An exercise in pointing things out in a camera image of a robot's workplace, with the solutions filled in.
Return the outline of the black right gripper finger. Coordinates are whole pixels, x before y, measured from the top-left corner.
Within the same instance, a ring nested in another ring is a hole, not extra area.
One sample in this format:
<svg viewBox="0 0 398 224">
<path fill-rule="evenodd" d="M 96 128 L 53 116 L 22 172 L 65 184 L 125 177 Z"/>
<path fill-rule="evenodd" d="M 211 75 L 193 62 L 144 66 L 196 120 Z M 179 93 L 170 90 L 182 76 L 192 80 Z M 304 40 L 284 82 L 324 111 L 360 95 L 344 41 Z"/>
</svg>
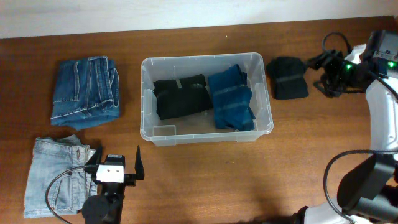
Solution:
<svg viewBox="0 0 398 224">
<path fill-rule="evenodd" d="M 306 61 L 306 66 L 313 70 L 319 70 L 320 68 L 326 66 L 330 62 L 330 54 L 328 52 L 323 52 L 316 57 L 312 57 Z"/>
<path fill-rule="evenodd" d="M 328 85 L 324 85 L 320 80 L 315 81 L 313 86 L 328 98 L 339 97 L 339 93 L 337 91 L 330 89 Z"/>
</svg>

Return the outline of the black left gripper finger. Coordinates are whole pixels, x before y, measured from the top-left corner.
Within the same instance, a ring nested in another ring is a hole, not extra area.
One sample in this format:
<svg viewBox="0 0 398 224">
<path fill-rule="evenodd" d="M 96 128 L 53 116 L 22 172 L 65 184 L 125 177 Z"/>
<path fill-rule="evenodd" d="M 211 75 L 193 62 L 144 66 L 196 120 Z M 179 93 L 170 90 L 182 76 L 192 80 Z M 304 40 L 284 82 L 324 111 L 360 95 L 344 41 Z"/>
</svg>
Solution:
<svg viewBox="0 0 398 224">
<path fill-rule="evenodd" d="M 141 159 L 141 150 L 140 146 L 137 146 L 136 150 L 136 160 L 134 164 L 134 169 L 135 169 L 135 179 L 136 180 L 144 180 L 145 179 L 145 172 L 144 172 L 144 165 L 142 163 Z"/>
<path fill-rule="evenodd" d="M 98 146 L 97 149 L 90 149 L 89 150 L 89 155 L 90 158 L 87 160 L 86 165 L 87 166 L 95 166 L 101 163 L 101 158 L 103 154 L 103 147 Z"/>
</svg>

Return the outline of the black garment with tape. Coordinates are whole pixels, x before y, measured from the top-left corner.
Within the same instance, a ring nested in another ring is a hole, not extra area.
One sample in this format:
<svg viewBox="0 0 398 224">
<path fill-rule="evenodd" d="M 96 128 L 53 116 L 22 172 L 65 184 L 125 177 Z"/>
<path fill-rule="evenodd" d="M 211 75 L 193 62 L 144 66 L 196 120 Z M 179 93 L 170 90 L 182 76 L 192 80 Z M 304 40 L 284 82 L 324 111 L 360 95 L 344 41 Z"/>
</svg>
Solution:
<svg viewBox="0 0 398 224">
<path fill-rule="evenodd" d="M 276 100 L 293 100 L 309 96 L 304 79 L 307 66 L 296 57 L 277 57 L 266 65 Z"/>
</svg>

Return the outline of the teal blue shirt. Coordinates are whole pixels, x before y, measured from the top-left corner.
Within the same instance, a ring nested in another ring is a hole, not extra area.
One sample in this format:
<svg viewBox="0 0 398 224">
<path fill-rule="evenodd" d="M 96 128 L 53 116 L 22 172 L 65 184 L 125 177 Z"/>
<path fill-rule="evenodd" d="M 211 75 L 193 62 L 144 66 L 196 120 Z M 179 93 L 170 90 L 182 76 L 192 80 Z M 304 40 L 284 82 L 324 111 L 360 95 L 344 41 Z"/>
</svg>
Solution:
<svg viewBox="0 0 398 224">
<path fill-rule="evenodd" d="M 255 115 L 249 104 L 248 75 L 239 65 L 208 77 L 217 129 L 254 130 Z"/>
</svg>

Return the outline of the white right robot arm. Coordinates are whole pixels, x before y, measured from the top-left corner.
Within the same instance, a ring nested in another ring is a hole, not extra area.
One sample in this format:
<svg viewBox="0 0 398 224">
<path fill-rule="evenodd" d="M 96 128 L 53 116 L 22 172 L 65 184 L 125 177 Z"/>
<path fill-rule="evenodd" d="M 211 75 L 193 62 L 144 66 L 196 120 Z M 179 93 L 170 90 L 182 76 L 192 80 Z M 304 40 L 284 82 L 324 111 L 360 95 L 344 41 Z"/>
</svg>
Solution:
<svg viewBox="0 0 398 224">
<path fill-rule="evenodd" d="M 369 105 L 371 147 L 342 152 L 326 165 L 323 191 L 326 202 L 303 207 L 289 223 L 397 223 L 397 34 L 388 30 L 371 33 L 367 44 L 352 47 L 348 55 L 322 48 L 307 65 L 324 69 L 315 82 L 325 96 L 364 93 Z M 366 154 L 368 158 L 340 181 L 336 198 L 328 193 L 328 174 L 338 159 Z"/>
</svg>

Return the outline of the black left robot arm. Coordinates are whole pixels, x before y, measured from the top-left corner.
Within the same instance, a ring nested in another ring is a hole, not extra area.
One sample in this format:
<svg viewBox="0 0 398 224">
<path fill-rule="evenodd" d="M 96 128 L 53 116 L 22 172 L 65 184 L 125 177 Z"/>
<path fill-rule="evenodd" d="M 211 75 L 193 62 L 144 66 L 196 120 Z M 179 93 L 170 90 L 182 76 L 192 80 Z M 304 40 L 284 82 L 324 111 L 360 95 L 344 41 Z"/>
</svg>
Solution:
<svg viewBox="0 0 398 224">
<path fill-rule="evenodd" d="M 145 178 L 140 147 L 136 149 L 135 173 L 125 173 L 126 158 L 120 154 L 108 154 L 101 162 L 103 149 L 99 148 L 86 162 L 84 171 L 100 186 L 98 195 L 90 196 L 83 204 L 85 223 L 120 224 L 125 198 L 125 188 L 136 186 Z"/>
</svg>

